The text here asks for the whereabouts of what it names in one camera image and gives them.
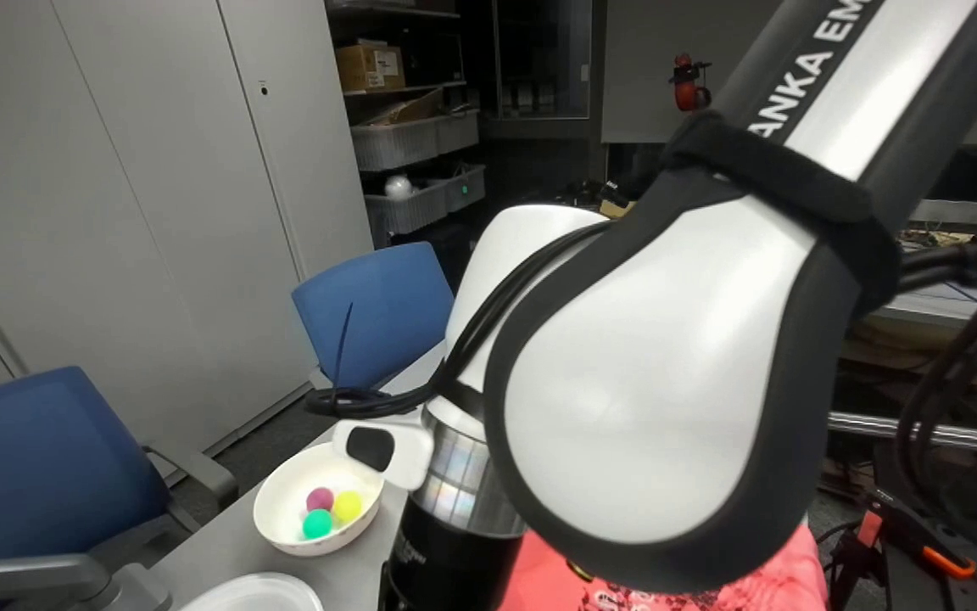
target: box on shelf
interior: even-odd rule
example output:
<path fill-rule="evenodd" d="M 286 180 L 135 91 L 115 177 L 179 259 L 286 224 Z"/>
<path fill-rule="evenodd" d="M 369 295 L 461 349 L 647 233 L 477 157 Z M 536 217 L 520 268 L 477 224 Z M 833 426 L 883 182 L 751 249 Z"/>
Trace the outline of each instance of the box on shelf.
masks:
<path fill-rule="evenodd" d="M 386 39 L 357 39 L 334 52 L 342 91 L 402 87 L 399 47 Z"/>

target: wall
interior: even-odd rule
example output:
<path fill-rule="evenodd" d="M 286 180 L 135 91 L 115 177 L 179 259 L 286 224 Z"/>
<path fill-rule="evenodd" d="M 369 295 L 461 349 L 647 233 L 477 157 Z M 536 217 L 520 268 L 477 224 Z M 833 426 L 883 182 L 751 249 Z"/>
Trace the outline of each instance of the wall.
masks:
<path fill-rule="evenodd" d="M 711 62 L 710 87 L 730 78 L 775 0 L 610 0 L 604 52 L 604 141 L 664 141 L 681 123 L 671 105 L 671 57 Z"/>
<path fill-rule="evenodd" d="M 295 7 L 307 38 L 266 44 L 317 74 L 323 0 Z M 139 439 L 185 449 L 306 383 L 288 291 L 369 241 L 338 87 L 303 96 L 266 141 L 216 0 L 0 0 L 0 324 L 27 366 L 81 363 Z"/>

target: green ball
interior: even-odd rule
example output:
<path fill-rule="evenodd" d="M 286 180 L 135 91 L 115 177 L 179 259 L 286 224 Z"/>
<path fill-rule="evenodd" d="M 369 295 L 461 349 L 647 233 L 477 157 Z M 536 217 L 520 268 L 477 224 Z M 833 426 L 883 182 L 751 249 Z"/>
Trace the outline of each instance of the green ball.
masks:
<path fill-rule="evenodd" d="M 303 524 L 306 538 L 324 538 L 331 533 L 331 516 L 324 508 L 313 508 Z"/>

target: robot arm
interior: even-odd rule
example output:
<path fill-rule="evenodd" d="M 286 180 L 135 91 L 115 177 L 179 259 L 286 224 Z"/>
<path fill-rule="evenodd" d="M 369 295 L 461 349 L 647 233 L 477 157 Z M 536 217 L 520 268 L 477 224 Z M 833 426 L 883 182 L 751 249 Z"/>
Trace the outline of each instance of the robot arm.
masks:
<path fill-rule="evenodd" d="M 977 116 L 977 0 L 787 0 L 716 111 L 865 185 L 898 231 Z M 461 380 L 547 544 L 626 587 L 705 589 L 804 516 L 860 276 L 701 163 L 631 191 L 633 210 L 549 264 Z M 593 224 L 515 212 L 538 241 Z"/>

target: yellow ball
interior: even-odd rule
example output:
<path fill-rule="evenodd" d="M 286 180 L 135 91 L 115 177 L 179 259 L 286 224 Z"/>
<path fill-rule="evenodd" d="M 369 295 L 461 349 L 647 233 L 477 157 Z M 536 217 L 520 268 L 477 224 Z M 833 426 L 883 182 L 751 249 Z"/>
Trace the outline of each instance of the yellow ball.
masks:
<path fill-rule="evenodd" d="M 357 524 L 358 518 L 358 511 L 361 511 L 361 501 L 358 501 L 358 492 L 334 492 L 334 498 L 331 498 L 331 518 L 338 524 L 338 526 L 348 526 L 348 524 Z"/>

